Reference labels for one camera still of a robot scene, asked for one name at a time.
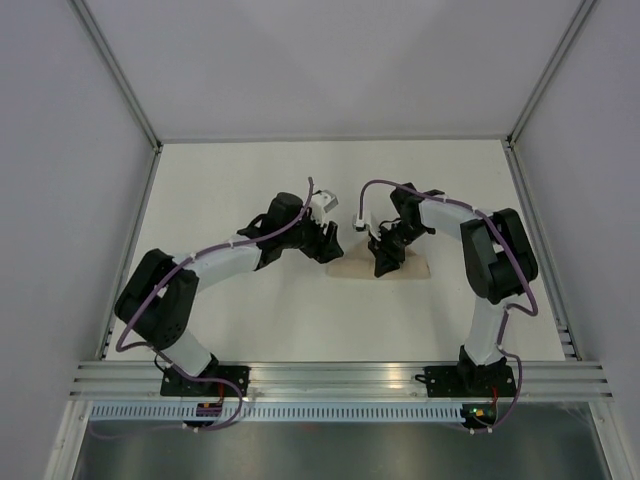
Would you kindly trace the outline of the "beige cloth napkin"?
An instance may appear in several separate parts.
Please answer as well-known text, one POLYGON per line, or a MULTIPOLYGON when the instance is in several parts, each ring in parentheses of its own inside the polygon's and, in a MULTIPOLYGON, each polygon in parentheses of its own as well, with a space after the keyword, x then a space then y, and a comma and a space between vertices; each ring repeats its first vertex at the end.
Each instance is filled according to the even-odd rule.
POLYGON ((411 249, 406 251, 405 262, 398 270, 376 277, 374 267, 374 255, 368 249, 368 242, 362 241, 343 257, 330 262, 326 273, 332 278, 355 280, 426 280, 431 277, 427 259, 411 249))

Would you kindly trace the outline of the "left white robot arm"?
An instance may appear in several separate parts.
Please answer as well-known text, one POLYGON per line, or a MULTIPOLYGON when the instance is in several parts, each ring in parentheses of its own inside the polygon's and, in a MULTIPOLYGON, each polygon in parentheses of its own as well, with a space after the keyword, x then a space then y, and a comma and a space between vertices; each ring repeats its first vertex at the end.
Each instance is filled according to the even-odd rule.
POLYGON ((222 244, 185 255, 150 250, 116 300, 114 314, 145 346, 184 372, 183 383, 195 395, 209 395, 218 384, 218 360, 188 329, 197 294, 263 269, 285 250, 298 250, 319 264, 342 257, 338 225, 327 219, 337 204, 327 190, 306 200, 280 192, 265 213, 222 244))

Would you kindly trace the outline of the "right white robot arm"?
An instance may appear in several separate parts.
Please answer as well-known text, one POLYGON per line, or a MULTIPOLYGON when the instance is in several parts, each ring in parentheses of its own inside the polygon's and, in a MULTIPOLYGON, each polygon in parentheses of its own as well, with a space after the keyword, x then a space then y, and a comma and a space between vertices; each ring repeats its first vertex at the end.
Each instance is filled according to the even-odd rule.
POLYGON ((397 216, 376 222, 360 207, 354 227, 369 235, 377 278, 406 263, 408 247, 425 234, 444 233, 461 245, 466 280, 475 295, 469 335, 453 367, 427 367, 418 381, 431 397, 511 397, 517 389, 503 338, 510 313, 539 313, 531 283, 538 263, 517 211, 484 212, 440 190, 418 191, 393 183, 390 200, 397 216))

